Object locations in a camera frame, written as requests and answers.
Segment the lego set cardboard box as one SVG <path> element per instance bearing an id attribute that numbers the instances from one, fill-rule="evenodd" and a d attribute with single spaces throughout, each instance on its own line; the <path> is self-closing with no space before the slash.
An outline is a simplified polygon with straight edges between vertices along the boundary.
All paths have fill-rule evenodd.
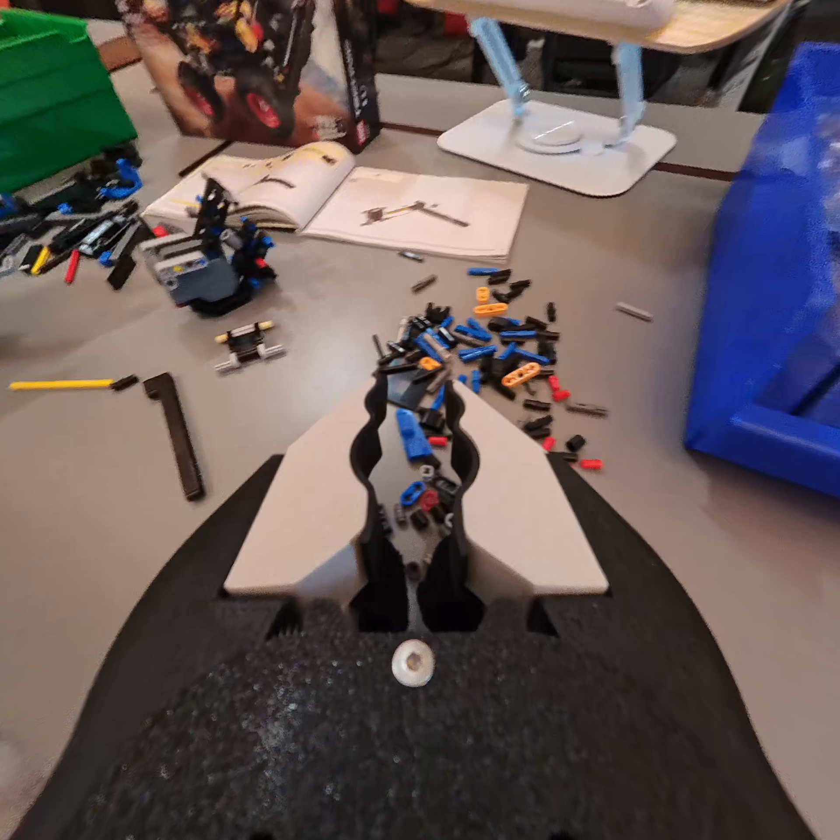
<path id="1" fill-rule="evenodd" d="M 359 152 L 380 131 L 370 16 L 354 1 L 121 1 L 179 130 Z"/>

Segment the partly built lego model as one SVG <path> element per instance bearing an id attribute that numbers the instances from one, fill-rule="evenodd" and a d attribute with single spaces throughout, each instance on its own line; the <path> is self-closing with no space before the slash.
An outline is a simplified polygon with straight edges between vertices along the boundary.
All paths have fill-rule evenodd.
<path id="1" fill-rule="evenodd" d="M 178 308 L 219 318 L 277 278 L 266 260 L 274 242 L 245 216 L 230 225 L 233 198 L 214 178 L 204 181 L 193 231 L 155 236 L 135 252 Z"/>

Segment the white stand with blue arms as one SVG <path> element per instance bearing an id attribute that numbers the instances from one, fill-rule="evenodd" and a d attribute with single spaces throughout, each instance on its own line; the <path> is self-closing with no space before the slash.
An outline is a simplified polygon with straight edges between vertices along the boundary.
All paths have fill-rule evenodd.
<path id="1" fill-rule="evenodd" d="M 642 124 L 643 48 L 705 53 L 772 21 L 788 2 L 412 1 L 469 24 L 507 102 L 443 133 L 438 147 L 505 172 L 593 197 L 625 194 L 676 145 Z M 618 119 L 534 100 L 501 23 L 598 39 L 612 48 L 621 104 Z"/>

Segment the green plastic bin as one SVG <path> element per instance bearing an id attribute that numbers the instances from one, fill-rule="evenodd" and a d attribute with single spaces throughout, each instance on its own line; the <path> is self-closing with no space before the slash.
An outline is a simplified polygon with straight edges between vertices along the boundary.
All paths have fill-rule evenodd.
<path id="1" fill-rule="evenodd" d="M 84 20 L 2 10 L 2 193 L 137 135 Z"/>

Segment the blue plastic bin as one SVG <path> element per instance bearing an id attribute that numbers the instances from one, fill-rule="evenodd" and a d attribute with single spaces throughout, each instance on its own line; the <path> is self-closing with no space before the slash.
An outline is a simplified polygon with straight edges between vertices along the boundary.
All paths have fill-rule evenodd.
<path id="1" fill-rule="evenodd" d="M 838 44 L 794 53 L 713 228 L 684 446 L 838 498 Z"/>

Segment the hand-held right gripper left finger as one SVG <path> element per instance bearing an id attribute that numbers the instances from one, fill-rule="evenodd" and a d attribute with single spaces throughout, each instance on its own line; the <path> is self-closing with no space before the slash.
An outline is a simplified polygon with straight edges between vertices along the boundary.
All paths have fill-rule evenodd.
<path id="1" fill-rule="evenodd" d="M 371 483 L 387 389 L 387 376 L 373 374 L 289 446 L 227 574 L 227 595 L 331 601 L 363 632 L 406 630 L 403 559 Z"/>

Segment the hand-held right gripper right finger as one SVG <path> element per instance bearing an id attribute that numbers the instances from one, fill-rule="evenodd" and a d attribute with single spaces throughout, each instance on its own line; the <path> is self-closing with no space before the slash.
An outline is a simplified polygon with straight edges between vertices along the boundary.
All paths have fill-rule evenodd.
<path id="1" fill-rule="evenodd" d="M 608 593 L 595 556 L 548 454 L 458 381 L 446 384 L 452 519 L 417 604 L 434 634 L 477 630 L 498 601 Z"/>

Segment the pile of small lego connectors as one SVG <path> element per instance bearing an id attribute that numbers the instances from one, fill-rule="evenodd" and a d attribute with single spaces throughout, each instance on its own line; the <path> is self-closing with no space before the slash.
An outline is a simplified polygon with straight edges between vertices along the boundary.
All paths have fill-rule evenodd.
<path id="1" fill-rule="evenodd" d="M 606 409 L 573 402 L 557 375 L 560 333 L 551 330 L 556 309 L 549 302 L 545 318 L 514 318 L 510 305 L 531 286 L 529 279 L 511 279 L 509 269 L 470 267 L 477 283 L 475 302 L 458 319 L 451 306 L 429 301 L 423 312 L 399 321 L 393 340 L 372 341 L 377 366 L 387 376 L 388 401 L 395 407 L 397 431 L 407 462 L 417 477 L 402 491 L 389 518 L 380 516 L 386 534 L 391 521 L 418 532 L 451 528 L 456 479 L 441 471 L 441 457 L 454 438 L 445 418 L 445 386 L 460 382 L 477 396 L 499 396 L 517 408 L 520 431 L 546 453 L 556 452 L 579 469 L 600 472 L 602 459 L 585 453 L 582 435 L 570 436 L 558 448 L 554 411 L 604 417 Z"/>

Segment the small black white lego assembly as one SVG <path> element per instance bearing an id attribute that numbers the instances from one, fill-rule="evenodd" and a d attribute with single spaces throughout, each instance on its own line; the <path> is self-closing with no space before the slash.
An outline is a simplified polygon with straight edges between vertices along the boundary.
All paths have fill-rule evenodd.
<path id="1" fill-rule="evenodd" d="M 270 361 L 286 356 L 287 349 L 283 345 L 266 342 L 267 333 L 275 326 L 274 320 L 264 320 L 215 336 L 215 343 L 223 345 L 227 351 L 225 360 L 215 364 L 215 372 L 227 374 L 256 361 Z"/>

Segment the white lego instruction booklet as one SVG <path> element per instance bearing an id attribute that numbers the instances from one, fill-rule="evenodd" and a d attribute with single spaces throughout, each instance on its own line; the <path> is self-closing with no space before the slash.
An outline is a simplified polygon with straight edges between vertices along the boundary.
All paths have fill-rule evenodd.
<path id="1" fill-rule="evenodd" d="M 508 261 L 529 187 L 362 166 L 340 143 L 265 159 L 216 155 L 143 211 L 186 229 L 214 180 L 241 217 L 269 230 L 424 256 Z"/>

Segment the black angled lego beam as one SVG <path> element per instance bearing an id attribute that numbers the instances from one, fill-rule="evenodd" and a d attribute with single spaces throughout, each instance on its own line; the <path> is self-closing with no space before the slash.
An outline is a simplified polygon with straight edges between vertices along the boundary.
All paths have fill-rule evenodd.
<path id="1" fill-rule="evenodd" d="M 164 372 L 143 382 L 149 399 L 160 404 L 182 490 L 188 501 L 205 498 L 206 490 L 174 377 Z"/>

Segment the pile of black lego beams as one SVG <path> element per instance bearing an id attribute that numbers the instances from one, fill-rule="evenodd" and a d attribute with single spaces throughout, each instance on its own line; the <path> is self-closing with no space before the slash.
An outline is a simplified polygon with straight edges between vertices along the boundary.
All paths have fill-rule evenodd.
<path id="1" fill-rule="evenodd" d="M 149 229 L 137 194 L 143 158 L 131 143 L 106 149 L 40 197 L 1 198 L 1 278 L 46 277 L 58 271 L 72 286 L 85 263 L 107 270 L 119 289 L 131 272 L 131 249 Z"/>

